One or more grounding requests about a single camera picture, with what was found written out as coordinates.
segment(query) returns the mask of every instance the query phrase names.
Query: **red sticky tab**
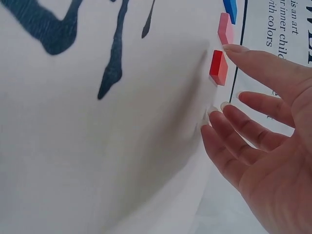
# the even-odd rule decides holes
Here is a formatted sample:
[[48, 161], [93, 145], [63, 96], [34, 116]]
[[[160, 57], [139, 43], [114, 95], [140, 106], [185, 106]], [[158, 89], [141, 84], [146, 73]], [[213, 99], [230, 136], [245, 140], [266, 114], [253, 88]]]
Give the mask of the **red sticky tab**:
[[228, 64], [226, 63], [224, 54], [222, 51], [215, 50], [209, 75], [211, 75], [218, 85], [224, 86], [227, 74]]

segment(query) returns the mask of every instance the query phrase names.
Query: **finger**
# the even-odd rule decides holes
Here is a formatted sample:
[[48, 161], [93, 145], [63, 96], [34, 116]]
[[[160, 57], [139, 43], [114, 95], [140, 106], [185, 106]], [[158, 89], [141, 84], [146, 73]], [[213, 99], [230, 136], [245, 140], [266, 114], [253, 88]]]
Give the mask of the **finger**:
[[206, 152], [213, 164], [238, 189], [240, 180], [248, 169], [248, 166], [233, 157], [211, 126], [204, 125], [201, 128], [201, 134]]
[[288, 139], [266, 129], [232, 105], [223, 105], [223, 114], [238, 133], [260, 150], [272, 151]]
[[225, 45], [224, 49], [239, 69], [276, 91], [289, 106], [308, 86], [312, 86], [311, 68], [239, 45]]
[[290, 107], [280, 98], [253, 92], [242, 92], [238, 95], [238, 99], [255, 111], [268, 115], [290, 127], [295, 127]]
[[234, 157], [247, 165], [252, 165], [261, 158], [262, 151], [247, 144], [221, 112], [212, 112], [209, 119], [212, 127]]

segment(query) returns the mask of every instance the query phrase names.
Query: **paint stroke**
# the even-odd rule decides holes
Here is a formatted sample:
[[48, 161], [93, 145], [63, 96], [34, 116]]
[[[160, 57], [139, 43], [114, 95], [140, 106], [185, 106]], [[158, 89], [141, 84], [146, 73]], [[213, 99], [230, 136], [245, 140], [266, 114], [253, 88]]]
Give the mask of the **paint stroke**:
[[120, 81], [122, 77], [122, 31], [126, 13], [128, 11], [129, 0], [122, 0], [122, 4], [118, 13], [117, 27], [114, 34], [114, 40], [111, 48], [111, 57], [107, 67], [105, 68], [102, 83], [97, 95], [98, 100], [101, 100], [111, 89], [111, 87]]
[[152, 4], [152, 8], [151, 8], [150, 14], [148, 15], [148, 18], [146, 20], [145, 26], [143, 27], [142, 39], [145, 38], [147, 36], [147, 34], [150, 32], [154, 4], [155, 4], [155, 0], [153, 0], [153, 4]]
[[76, 40], [78, 9], [82, 0], [72, 0], [63, 20], [41, 6], [37, 0], [0, 0], [22, 27], [39, 40], [50, 55], [67, 50]]

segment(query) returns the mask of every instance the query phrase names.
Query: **sticky note tab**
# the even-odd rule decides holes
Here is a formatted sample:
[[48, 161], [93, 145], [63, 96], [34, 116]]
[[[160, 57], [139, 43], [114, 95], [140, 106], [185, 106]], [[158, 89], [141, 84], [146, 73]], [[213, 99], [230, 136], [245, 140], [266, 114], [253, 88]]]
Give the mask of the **sticky note tab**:
[[226, 63], [224, 54], [222, 51], [215, 50], [209, 75], [211, 75], [218, 85], [224, 86], [227, 74], [228, 64]]
[[232, 24], [236, 24], [237, 5], [236, 0], [223, 0], [225, 11], [230, 14]]
[[221, 13], [218, 35], [222, 45], [233, 44], [234, 31], [230, 15], [228, 13]]

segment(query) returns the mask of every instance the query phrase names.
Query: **hand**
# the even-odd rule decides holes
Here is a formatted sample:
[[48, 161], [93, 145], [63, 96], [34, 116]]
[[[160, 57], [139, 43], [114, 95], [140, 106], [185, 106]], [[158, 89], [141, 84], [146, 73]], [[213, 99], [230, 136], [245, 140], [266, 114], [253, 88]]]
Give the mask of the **hand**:
[[237, 45], [224, 49], [282, 98], [243, 92], [240, 101], [295, 131], [291, 137], [273, 133], [226, 105], [210, 114], [212, 127], [201, 129], [207, 154], [269, 233], [312, 233], [312, 68]]

